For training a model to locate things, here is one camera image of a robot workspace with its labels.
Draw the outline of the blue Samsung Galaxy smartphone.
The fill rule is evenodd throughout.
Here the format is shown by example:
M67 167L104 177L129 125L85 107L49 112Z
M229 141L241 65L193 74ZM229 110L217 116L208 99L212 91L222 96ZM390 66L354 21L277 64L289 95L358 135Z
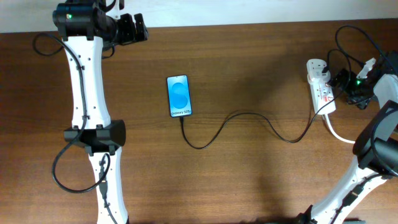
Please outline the blue Samsung Galaxy smartphone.
M167 77L167 91L172 118L192 115L189 82L186 75Z

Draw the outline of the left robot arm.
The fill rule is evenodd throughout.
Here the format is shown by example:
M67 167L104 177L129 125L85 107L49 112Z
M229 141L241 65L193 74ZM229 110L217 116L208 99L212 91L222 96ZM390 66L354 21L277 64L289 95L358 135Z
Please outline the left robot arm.
M95 183L85 191L96 190L98 223L129 221L121 183L126 126L108 113L101 63L104 51L146 41L148 32L142 14L122 14L122 9L120 0L66 1L53 12L72 81L72 125L64 137L88 155Z

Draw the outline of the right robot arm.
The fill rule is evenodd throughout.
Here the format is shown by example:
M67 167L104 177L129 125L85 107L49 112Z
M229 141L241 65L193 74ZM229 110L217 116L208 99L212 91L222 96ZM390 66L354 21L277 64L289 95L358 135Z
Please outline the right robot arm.
M353 143L354 158L336 187L299 214L294 223L341 224L372 190L397 176L397 75L380 66L383 75L373 88L380 110Z

